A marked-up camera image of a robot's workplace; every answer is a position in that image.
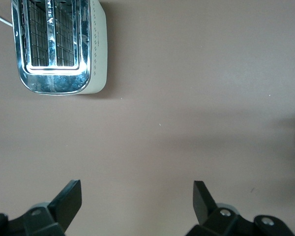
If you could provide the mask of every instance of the toaster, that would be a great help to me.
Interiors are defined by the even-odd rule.
[[[106,16],[98,0],[11,0],[18,72],[48,95],[101,91],[107,78]]]

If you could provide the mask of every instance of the toaster slot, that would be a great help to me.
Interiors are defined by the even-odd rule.
[[[48,66],[48,42],[45,3],[27,0],[29,9],[29,41],[32,66]]]
[[[55,0],[57,65],[74,65],[72,0]]]
[[[23,49],[28,64],[53,68],[76,66],[76,1],[22,0],[21,3],[21,20],[26,31]]]

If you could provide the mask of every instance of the screw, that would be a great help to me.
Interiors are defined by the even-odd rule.
[[[273,220],[271,220],[270,218],[267,218],[267,217],[262,218],[261,221],[265,225],[270,225],[270,226],[274,225]]]
[[[36,209],[36,210],[33,210],[31,212],[31,215],[34,216],[34,215],[39,215],[41,213],[41,210],[40,209]]]
[[[226,210],[226,209],[223,209],[220,211],[220,213],[223,215],[223,216],[231,216],[232,214],[230,213],[229,210]]]

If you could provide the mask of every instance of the shiny metal surface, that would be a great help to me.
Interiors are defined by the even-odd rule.
[[[91,73],[89,0],[12,0],[12,18],[18,69],[27,88],[63,95],[86,87]]]
[[[223,215],[223,216],[231,216],[232,214],[230,213],[229,210],[227,209],[223,209],[220,211],[220,213]]]
[[[268,217],[264,217],[262,218],[262,223],[264,223],[265,225],[270,225],[270,226],[273,226],[274,225],[274,222],[273,220],[271,220],[270,218]]]

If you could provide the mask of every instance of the power cord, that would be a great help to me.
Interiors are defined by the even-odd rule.
[[[8,26],[11,26],[13,27],[12,23],[11,22],[8,22],[7,20],[5,20],[4,18],[0,17],[0,21],[7,24]]]

